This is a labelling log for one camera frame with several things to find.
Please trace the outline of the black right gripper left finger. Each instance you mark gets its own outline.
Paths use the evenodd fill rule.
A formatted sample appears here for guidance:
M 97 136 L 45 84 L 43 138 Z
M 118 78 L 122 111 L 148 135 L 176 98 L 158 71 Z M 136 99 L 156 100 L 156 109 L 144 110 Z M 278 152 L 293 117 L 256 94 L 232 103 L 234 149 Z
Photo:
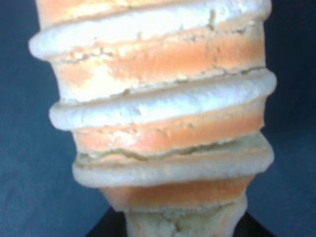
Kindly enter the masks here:
M 113 208 L 109 208 L 96 226 L 88 233 L 88 237 L 127 237 L 123 212 L 116 212 Z

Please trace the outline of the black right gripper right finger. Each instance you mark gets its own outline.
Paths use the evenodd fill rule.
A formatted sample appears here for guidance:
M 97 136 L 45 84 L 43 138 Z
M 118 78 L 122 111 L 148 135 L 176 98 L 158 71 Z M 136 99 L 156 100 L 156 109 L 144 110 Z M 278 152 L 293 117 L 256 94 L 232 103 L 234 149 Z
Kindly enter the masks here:
M 237 224 L 237 237 L 275 237 L 275 235 L 245 212 Z

